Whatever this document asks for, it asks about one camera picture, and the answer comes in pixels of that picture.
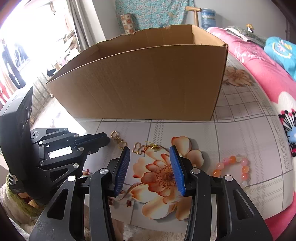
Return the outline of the gold ring clasp pair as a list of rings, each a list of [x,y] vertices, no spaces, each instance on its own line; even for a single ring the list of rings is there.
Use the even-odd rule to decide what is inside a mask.
[[[125,147],[127,147],[127,142],[120,137],[120,134],[118,131],[113,131],[110,134],[111,139],[117,144],[119,149],[124,149]]]

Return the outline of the gold butterfly pendant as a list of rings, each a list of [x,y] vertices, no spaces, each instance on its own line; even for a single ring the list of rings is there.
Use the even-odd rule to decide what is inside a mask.
[[[137,154],[137,155],[142,155],[143,153],[145,153],[145,151],[147,150],[147,146],[146,145],[142,145],[140,142],[135,143],[132,152]]]

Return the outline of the gold knot charm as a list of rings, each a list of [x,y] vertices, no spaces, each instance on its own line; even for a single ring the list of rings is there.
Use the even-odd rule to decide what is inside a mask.
[[[147,149],[151,149],[154,152],[157,152],[162,148],[162,146],[152,143],[152,142],[149,142],[149,141],[146,141],[146,143],[147,143]]]

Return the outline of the floral table cloth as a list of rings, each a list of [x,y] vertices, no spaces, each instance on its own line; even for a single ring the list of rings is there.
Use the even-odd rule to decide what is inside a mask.
[[[214,119],[208,122],[73,118],[53,98],[33,128],[65,127],[79,135],[118,131],[131,151],[135,143],[147,141],[169,148],[173,137],[185,136],[191,139],[192,149],[202,152],[202,170],[208,174],[230,156],[246,158],[250,174],[244,190],[277,238],[295,216],[293,161],[277,111],[251,74],[250,79],[251,86],[222,86]],[[119,197],[110,207],[112,217],[143,228],[185,232],[187,220],[181,217],[186,216],[186,205],[181,204],[189,201],[177,202],[170,214],[168,205],[155,206],[143,214],[145,204],[160,204],[161,198],[148,190],[148,184],[140,184],[141,177],[133,177],[133,165],[140,158],[138,166],[145,171],[145,166],[155,161],[154,157],[131,153],[123,190],[139,184],[135,190],[141,195],[130,191],[122,199]]]

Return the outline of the brown cardboard box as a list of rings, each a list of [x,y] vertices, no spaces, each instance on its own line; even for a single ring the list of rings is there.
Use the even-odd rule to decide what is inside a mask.
[[[75,118],[209,121],[228,46],[195,25],[171,25],[97,43],[47,82]]]

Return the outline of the grey curtain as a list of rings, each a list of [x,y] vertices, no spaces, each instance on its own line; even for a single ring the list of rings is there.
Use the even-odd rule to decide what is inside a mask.
[[[67,5],[73,18],[80,52],[106,40],[93,1],[69,0]]]

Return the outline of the teal floral hanging cloth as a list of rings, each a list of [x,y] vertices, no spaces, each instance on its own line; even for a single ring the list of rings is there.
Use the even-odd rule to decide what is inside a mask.
[[[139,31],[180,25],[185,21],[186,7],[194,6],[192,0],[116,0],[118,24],[121,15],[131,14],[134,28]]]

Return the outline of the pink floral quilt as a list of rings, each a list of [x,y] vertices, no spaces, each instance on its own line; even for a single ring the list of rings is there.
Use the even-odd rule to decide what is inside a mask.
[[[257,44],[245,42],[234,34],[218,27],[208,32],[229,46],[229,52],[255,77],[266,92],[282,123],[287,126],[292,118],[295,127],[295,81]],[[274,240],[295,240],[295,196],[284,211],[270,217],[266,224]]]

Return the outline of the blue water bottle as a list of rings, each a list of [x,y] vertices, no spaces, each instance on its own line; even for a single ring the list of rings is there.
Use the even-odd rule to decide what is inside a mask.
[[[202,28],[216,27],[216,12],[213,9],[203,8],[201,11]]]

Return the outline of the blue cartoon blanket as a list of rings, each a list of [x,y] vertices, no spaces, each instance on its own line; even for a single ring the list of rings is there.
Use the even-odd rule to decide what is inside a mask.
[[[278,63],[295,81],[296,66],[295,44],[279,37],[269,37],[266,40],[264,51]]]

